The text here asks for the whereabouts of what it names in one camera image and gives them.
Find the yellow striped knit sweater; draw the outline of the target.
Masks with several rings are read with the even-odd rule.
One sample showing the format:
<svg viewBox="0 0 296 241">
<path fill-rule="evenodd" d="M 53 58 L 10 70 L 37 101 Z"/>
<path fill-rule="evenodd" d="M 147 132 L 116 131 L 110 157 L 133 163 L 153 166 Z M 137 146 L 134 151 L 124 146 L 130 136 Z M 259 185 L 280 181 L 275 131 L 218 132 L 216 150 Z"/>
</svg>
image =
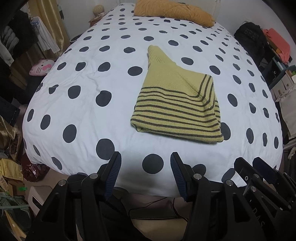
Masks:
<svg viewBox="0 0 296 241">
<path fill-rule="evenodd" d="M 147 75 L 131 125 L 138 132 L 222 142 L 220 108 L 212 76 L 178 66 L 158 46 L 150 45 L 147 55 Z"/>
</svg>

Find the gold curtain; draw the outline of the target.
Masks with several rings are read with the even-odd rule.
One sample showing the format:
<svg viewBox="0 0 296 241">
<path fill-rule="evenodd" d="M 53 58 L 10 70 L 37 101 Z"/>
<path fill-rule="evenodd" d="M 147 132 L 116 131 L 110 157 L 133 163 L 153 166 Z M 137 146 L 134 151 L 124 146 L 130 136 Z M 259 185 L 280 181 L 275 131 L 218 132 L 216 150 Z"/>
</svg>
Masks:
<svg viewBox="0 0 296 241">
<path fill-rule="evenodd" d="M 70 45 L 70 40 L 66 32 L 64 23 L 59 13 L 56 0 L 30 0 L 29 10 L 32 16 L 38 16 L 48 29 L 61 55 Z"/>
</svg>

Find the hanging clothes rack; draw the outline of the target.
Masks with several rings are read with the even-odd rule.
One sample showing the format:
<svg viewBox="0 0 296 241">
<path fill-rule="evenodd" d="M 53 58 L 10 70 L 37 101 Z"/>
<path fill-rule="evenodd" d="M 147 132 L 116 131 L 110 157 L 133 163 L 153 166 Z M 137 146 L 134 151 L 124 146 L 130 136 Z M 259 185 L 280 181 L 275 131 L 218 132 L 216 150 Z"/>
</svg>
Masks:
<svg viewBox="0 0 296 241">
<path fill-rule="evenodd" d="M 37 37 L 30 24 L 28 14 L 23 11 L 15 13 L 6 26 L 6 29 L 8 28 L 11 28 L 19 39 L 12 49 L 12 58 L 16 63 L 16 60 L 32 49 L 37 42 Z M 27 77 L 26 80 L 29 82 L 26 89 L 23 90 L 12 81 L 11 67 L 1 60 L 1 117 L 14 126 L 20 110 L 12 104 L 12 100 L 16 99 L 20 104 L 28 104 L 36 90 L 41 87 L 43 79 L 43 76 Z"/>
</svg>

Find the white drawer cabinet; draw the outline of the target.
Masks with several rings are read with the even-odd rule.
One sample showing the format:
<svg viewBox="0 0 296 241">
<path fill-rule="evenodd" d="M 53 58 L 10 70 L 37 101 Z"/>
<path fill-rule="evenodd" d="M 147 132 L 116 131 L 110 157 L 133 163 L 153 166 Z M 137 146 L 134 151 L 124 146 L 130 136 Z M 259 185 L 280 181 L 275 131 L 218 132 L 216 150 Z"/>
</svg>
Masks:
<svg viewBox="0 0 296 241">
<path fill-rule="evenodd" d="M 274 102 L 278 102 L 294 86 L 295 71 L 286 70 L 279 81 L 276 81 L 270 89 Z"/>
</svg>

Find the black backpack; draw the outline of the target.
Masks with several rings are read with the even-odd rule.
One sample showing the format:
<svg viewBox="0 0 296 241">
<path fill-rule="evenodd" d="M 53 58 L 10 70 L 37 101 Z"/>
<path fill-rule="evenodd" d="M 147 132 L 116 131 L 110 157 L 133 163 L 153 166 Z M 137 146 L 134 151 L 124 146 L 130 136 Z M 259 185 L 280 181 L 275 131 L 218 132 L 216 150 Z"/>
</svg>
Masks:
<svg viewBox="0 0 296 241">
<path fill-rule="evenodd" d="M 234 33 L 234 38 L 248 52 L 257 66 L 268 51 L 267 39 L 259 25 L 247 22 Z"/>
</svg>

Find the mustard yellow pillow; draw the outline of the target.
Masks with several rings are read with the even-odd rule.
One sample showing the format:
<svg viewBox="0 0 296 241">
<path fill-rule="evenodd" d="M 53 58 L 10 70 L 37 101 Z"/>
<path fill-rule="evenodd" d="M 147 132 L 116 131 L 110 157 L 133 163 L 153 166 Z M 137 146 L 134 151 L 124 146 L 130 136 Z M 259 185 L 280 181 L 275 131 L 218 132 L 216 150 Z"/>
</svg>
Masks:
<svg viewBox="0 0 296 241">
<path fill-rule="evenodd" d="M 134 15 L 186 20 L 204 27 L 213 27 L 215 24 L 214 18 L 200 7 L 174 1 L 137 1 Z"/>
</svg>

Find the pink cat plush cushion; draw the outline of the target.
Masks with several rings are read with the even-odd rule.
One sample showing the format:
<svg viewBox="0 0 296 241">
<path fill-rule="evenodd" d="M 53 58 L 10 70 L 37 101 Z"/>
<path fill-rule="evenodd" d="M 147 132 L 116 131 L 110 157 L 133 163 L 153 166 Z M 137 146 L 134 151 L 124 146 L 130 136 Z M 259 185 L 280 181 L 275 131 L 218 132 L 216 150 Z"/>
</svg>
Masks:
<svg viewBox="0 0 296 241">
<path fill-rule="evenodd" d="M 54 66 L 53 60 L 42 59 L 29 71 L 30 76 L 46 76 Z"/>
</svg>

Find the orange folded cloth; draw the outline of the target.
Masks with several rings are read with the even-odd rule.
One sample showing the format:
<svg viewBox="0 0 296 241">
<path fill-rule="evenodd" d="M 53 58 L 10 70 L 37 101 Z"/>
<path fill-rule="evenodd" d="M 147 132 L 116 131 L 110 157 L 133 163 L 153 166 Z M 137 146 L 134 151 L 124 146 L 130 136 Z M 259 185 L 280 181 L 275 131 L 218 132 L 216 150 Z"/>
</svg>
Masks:
<svg viewBox="0 0 296 241">
<path fill-rule="evenodd" d="M 273 28 L 263 29 L 262 31 L 281 61 L 287 64 L 290 58 L 290 45 L 288 42 Z"/>
</svg>

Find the beige round plush toy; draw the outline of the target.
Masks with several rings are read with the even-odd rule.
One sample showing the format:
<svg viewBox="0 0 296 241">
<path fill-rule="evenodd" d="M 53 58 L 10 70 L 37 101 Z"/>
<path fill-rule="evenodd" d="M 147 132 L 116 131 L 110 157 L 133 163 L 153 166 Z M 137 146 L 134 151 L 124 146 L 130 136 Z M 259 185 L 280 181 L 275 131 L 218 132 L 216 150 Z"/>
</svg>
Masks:
<svg viewBox="0 0 296 241">
<path fill-rule="evenodd" d="M 104 6 L 101 4 L 96 5 L 93 8 L 92 12 L 93 12 L 94 18 L 89 21 L 90 27 L 95 25 L 98 21 L 100 21 L 104 17 L 104 15 L 105 15 Z"/>
</svg>

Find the white polka dot duvet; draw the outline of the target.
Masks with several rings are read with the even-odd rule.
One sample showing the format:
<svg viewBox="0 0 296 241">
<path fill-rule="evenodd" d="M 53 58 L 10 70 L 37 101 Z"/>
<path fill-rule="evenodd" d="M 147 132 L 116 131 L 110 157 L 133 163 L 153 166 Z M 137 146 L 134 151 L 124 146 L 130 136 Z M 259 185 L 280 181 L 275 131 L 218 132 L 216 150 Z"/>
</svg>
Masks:
<svg viewBox="0 0 296 241">
<path fill-rule="evenodd" d="M 282 131 L 267 83 L 220 24 L 136 16 L 120 4 L 61 55 L 23 120 L 34 164 L 91 174 L 119 152 L 131 193 L 179 195 L 177 152 L 221 181 L 237 158 L 278 167 Z"/>
</svg>

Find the red plastic bag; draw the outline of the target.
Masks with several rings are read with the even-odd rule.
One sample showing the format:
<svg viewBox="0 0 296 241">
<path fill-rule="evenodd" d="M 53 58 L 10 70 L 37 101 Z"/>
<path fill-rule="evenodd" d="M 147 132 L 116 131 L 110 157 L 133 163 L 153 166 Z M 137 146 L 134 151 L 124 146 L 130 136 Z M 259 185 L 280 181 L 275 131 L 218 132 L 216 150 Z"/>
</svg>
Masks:
<svg viewBox="0 0 296 241">
<path fill-rule="evenodd" d="M 26 153 L 21 157 L 21 165 L 23 178 L 29 182 L 42 181 L 50 169 L 45 164 L 31 163 Z"/>
</svg>

